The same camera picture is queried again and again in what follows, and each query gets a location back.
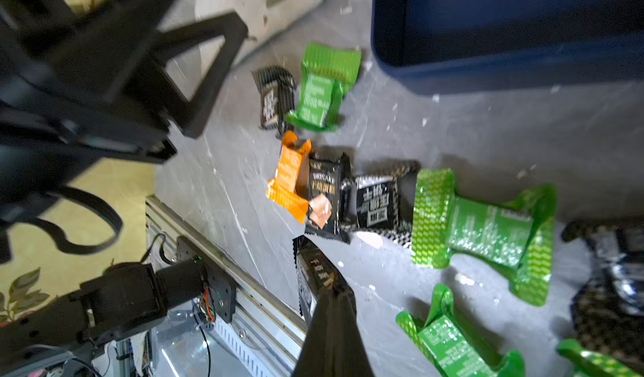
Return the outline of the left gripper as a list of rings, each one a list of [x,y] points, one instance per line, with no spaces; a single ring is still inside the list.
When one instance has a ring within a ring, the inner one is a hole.
[[[1,0],[1,198],[24,201],[104,158],[163,163],[169,122],[201,136],[248,36],[234,11],[159,31],[174,0]],[[165,69],[217,41],[187,97]]]

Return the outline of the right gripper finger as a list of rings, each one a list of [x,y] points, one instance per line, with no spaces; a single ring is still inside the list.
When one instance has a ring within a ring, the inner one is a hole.
[[[352,289],[327,291],[308,326],[294,376],[373,376]]]

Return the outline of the green packet front row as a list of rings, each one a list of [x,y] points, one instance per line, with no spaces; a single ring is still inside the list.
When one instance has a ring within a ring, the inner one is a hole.
[[[521,354],[516,350],[498,353],[456,309],[454,294],[446,285],[434,287],[426,320],[403,311],[396,323],[442,376],[526,375]]]

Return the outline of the green cookie packet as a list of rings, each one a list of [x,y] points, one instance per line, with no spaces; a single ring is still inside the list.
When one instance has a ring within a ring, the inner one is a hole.
[[[455,255],[472,256],[506,278],[518,299],[542,307],[552,273],[557,204],[551,183],[489,204],[457,194],[452,170],[423,169],[414,199],[412,263],[443,270]]]
[[[359,49],[308,44],[301,60],[299,104],[288,112],[286,121],[313,132],[334,131],[339,124],[340,106],[357,82],[361,63]]]

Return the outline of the black packet with barcode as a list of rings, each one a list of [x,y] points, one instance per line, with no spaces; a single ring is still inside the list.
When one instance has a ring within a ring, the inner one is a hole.
[[[357,312],[355,293],[338,268],[305,235],[293,240],[293,257],[298,278],[300,315],[311,325],[320,298],[331,291],[348,297],[353,313]]]

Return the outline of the dark blue storage box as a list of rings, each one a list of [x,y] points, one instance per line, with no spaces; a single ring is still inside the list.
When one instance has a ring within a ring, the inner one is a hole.
[[[372,53],[417,95],[637,80],[643,0],[373,0]]]

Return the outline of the orange cookie packet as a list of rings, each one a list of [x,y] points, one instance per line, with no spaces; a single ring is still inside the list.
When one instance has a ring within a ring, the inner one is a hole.
[[[268,181],[266,197],[286,209],[300,224],[305,223],[309,201],[305,198],[308,182],[310,140],[300,145],[297,135],[289,130],[281,141],[275,177]]]

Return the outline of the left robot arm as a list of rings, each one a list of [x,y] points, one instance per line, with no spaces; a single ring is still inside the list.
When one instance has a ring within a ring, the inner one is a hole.
[[[162,164],[175,125],[204,130],[248,29],[233,11],[169,31],[175,0],[107,0],[78,14],[64,0],[1,0],[1,261],[9,230],[41,229],[58,251],[90,256],[115,245],[123,222],[71,182],[104,158]],[[159,325],[197,301],[231,322],[233,280],[202,251],[156,271],[110,266],[72,293],[1,330],[1,373],[60,367],[93,375],[112,341]]]

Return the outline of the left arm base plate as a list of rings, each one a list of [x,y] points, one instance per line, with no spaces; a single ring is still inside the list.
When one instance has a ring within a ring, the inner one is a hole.
[[[179,259],[200,261],[205,268],[202,280],[206,285],[205,295],[211,314],[216,314],[224,323],[231,323],[236,309],[237,284],[234,279],[187,236],[180,235],[176,243]]]

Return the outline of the green packet cluster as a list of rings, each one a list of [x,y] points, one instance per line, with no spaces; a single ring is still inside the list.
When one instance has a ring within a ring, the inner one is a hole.
[[[574,339],[563,340],[556,351],[572,364],[569,377],[641,377],[620,361],[583,348]]]

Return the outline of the black cookie packet with picture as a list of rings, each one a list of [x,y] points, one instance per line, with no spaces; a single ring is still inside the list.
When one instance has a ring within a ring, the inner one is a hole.
[[[310,209],[305,221],[305,234],[350,243],[349,234],[343,226],[351,187],[348,178],[350,170],[350,158],[345,153],[335,160],[310,158]]]

